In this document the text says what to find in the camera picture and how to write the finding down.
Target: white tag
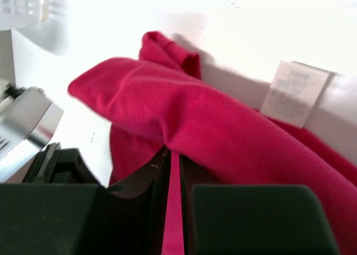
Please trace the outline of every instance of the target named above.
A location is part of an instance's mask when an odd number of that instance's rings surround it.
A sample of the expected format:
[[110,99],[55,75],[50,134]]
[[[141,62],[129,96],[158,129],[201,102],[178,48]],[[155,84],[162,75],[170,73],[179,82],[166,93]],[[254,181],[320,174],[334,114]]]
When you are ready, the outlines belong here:
[[303,127],[329,74],[295,62],[281,61],[260,113]]

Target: white basket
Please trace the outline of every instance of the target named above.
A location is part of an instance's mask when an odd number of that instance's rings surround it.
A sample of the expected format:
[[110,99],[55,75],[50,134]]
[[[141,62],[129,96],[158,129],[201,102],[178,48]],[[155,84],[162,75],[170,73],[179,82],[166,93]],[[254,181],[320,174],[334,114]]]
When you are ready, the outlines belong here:
[[44,0],[0,0],[0,30],[36,25]]

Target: care label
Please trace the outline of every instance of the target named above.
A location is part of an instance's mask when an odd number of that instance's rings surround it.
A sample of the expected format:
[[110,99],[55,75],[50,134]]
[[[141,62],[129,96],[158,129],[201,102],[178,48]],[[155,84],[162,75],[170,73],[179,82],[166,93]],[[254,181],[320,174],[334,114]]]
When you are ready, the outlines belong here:
[[295,62],[281,61],[260,113],[303,127],[329,74]]

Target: red fabric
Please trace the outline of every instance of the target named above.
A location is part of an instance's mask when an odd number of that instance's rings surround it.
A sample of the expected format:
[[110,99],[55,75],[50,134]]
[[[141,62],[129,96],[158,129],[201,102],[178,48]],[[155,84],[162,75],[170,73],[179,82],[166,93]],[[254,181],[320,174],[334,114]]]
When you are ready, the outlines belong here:
[[177,153],[225,184],[307,185],[324,206],[341,254],[357,254],[357,168],[307,130],[272,122],[199,79],[198,54],[149,32],[139,60],[109,59],[69,85],[72,96],[113,122],[112,181],[164,143],[174,152],[165,255],[184,253]]

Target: garment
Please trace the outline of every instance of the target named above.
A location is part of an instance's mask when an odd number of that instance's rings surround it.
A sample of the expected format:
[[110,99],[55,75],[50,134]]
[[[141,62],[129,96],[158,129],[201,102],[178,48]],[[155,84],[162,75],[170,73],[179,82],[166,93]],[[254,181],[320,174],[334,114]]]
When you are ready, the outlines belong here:
[[198,54],[148,32],[138,60],[104,61],[68,90],[113,122],[112,181],[138,169],[163,144],[173,152],[165,255],[183,254],[178,154],[223,184],[307,185],[325,209],[341,254],[357,254],[357,167],[309,131],[269,120],[201,82]]

